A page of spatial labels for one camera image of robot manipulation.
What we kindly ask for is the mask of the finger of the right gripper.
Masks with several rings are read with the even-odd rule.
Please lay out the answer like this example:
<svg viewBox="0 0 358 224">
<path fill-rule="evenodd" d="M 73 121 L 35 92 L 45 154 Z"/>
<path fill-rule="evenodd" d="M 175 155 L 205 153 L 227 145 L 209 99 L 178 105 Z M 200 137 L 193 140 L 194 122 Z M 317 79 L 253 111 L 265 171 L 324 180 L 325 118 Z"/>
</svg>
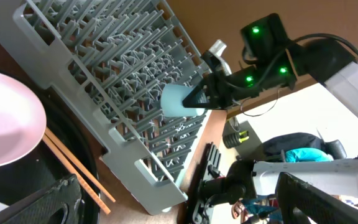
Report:
<svg viewBox="0 0 358 224">
<path fill-rule="evenodd" d="M 210 100 L 207 99 L 204 90 L 199 86 L 194 87 L 189 94 L 185 96 L 182 104 L 185 108 L 211 109 L 213 106 Z"/>
</svg>

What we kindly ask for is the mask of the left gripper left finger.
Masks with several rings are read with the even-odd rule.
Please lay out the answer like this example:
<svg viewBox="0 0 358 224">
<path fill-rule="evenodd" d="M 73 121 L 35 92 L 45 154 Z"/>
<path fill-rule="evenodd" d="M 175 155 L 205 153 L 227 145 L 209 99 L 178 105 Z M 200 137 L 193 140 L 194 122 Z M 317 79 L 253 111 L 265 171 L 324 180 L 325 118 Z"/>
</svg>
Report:
<svg viewBox="0 0 358 224">
<path fill-rule="evenodd" d="M 78 223 L 81 198 L 79 180 L 70 174 L 0 211 L 0 223 Z"/>
</svg>

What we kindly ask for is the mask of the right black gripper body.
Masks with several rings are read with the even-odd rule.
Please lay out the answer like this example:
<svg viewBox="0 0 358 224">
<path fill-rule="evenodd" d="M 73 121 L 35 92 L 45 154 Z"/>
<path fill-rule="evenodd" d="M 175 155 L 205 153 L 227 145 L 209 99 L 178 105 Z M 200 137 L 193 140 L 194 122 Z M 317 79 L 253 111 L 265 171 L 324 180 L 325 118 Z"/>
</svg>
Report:
<svg viewBox="0 0 358 224">
<path fill-rule="evenodd" d="M 241 100 L 241 73 L 231 72 L 227 63 L 210 51 L 201 58 L 211 73 L 200 82 L 202 108 L 209 110 L 228 110 Z"/>
</svg>

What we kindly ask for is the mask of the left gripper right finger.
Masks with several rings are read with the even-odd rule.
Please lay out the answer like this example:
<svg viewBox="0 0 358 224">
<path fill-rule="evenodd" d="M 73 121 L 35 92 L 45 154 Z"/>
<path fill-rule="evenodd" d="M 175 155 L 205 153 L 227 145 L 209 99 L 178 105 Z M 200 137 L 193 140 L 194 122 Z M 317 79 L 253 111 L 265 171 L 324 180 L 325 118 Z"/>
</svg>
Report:
<svg viewBox="0 0 358 224">
<path fill-rule="evenodd" d="M 358 224 L 358 209 L 287 172 L 279 174 L 275 195 L 284 223 Z"/>
</svg>

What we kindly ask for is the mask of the light blue plastic cup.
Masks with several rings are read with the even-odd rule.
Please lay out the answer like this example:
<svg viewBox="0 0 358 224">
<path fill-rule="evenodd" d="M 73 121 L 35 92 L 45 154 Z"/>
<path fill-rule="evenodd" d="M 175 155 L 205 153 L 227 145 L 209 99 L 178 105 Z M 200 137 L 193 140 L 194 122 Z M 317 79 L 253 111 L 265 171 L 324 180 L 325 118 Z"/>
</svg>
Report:
<svg viewBox="0 0 358 224">
<path fill-rule="evenodd" d="M 183 106 L 183 100 L 192 90 L 192 87 L 184 85 L 166 85 L 160 99 L 164 117 L 201 116 L 205 112 L 204 108 L 185 108 Z"/>
</svg>

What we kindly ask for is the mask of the pink bowl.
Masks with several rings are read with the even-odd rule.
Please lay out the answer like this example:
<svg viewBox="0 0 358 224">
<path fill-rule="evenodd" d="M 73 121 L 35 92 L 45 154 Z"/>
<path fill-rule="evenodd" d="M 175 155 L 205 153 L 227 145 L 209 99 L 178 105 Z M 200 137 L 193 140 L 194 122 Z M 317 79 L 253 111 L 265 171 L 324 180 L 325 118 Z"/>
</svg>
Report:
<svg viewBox="0 0 358 224">
<path fill-rule="evenodd" d="M 28 155 L 42 140 L 47 117 L 38 96 L 0 73 L 0 166 Z"/>
</svg>

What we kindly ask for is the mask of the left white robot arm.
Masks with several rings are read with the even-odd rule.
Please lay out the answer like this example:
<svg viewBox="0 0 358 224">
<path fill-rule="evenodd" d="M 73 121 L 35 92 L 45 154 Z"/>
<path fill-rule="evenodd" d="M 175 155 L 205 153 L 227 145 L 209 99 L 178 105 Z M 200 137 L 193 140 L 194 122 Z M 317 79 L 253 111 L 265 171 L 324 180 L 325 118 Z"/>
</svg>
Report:
<svg viewBox="0 0 358 224">
<path fill-rule="evenodd" d="M 231 174 L 202 183 L 201 223 L 220 203 L 273 195 L 284 223 L 358 223 L 358 209 L 335 195 L 358 196 L 358 158 L 329 162 L 269 163 L 236 161 Z M 77 223 L 80 187 L 75 174 L 0 210 L 0 223 Z"/>
</svg>

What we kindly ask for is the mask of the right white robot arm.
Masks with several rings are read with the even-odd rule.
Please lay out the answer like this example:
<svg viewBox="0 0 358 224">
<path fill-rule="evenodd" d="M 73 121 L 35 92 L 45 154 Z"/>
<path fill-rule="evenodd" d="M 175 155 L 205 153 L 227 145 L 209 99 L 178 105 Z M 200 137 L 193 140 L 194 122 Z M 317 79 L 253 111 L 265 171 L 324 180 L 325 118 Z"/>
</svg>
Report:
<svg viewBox="0 0 358 224">
<path fill-rule="evenodd" d="M 184 97 L 185 108 L 228 110 L 265 90 L 293 90 L 298 77 L 310 75 L 358 117 L 358 49 L 349 41 L 326 33 L 291 40 L 276 13 L 240 33 L 247 67 L 232 73 L 219 55 L 224 44 L 216 42 L 201 56 L 211 73 Z"/>
</svg>

